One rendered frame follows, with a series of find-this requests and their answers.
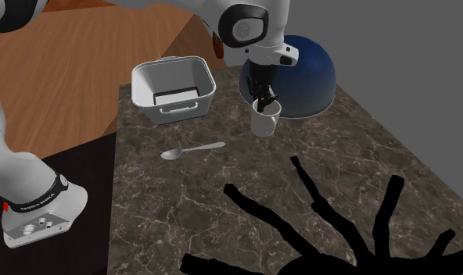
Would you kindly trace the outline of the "dark robot stand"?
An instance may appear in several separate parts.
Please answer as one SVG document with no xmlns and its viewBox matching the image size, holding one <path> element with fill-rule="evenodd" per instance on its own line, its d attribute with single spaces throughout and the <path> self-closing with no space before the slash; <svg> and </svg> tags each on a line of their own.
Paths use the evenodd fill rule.
<svg viewBox="0 0 463 275">
<path fill-rule="evenodd" d="M 108 134 L 43 159 L 88 192 L 88 203 L 62 234 L 8 248 L 2 234 L 0 275 L 106 275 L 116 135 Z"/>
</svg>

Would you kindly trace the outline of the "silver spoon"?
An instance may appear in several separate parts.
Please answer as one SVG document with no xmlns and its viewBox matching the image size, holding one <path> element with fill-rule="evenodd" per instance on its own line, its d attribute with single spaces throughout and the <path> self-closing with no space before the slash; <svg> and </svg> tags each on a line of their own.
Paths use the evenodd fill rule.
<svg viewBox="0 0 463 275">
<path fill-rule="evenodd" d="M 221 148 L 224 146 L 225 146 L 225 143 L 223 141 L 219 141 L 219 142 L 215 142 L 212 144 L 200 145 L 198 147 L 193 147 L 193 148 L 175 148 L 175 149 L 162 152 L 160 157 L 165 160 L 175 160 L 175 159 L 178 159 L 184 152 Z"/>
</svg>

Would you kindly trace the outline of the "white mug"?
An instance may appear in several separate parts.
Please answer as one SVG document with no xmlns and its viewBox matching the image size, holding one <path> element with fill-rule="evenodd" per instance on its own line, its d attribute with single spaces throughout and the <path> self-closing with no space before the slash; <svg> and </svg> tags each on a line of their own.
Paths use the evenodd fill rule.
<svg viewBox="0 0 463 275">
<path fill-rule="evenodd" d="M 274 133 L 278 124 L 282 106 L 277 100 L 274 100 L 271 104 L 266 105 L 262 112 L 259 112 L 258 102 L 257 99 L 252 104 L 250 129 L 259 137 L 269 137 Z"/>
</svg>

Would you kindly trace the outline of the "blue dome-shaped bowl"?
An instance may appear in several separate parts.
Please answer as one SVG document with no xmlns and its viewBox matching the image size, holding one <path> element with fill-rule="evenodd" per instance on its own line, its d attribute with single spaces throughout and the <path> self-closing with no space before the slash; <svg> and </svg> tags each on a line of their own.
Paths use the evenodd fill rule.
<svg viewBox="0 0 463 275">
<path fill-rule="evenodd" d="M 328 53 L 315 41 L 286 35 L 284 42 L 299 50 L 295 66 L 278 66 L 272 90 L 285 119 L 303 119 L 326 110 L 334 99 L 336 71 Z"/>
</svg>

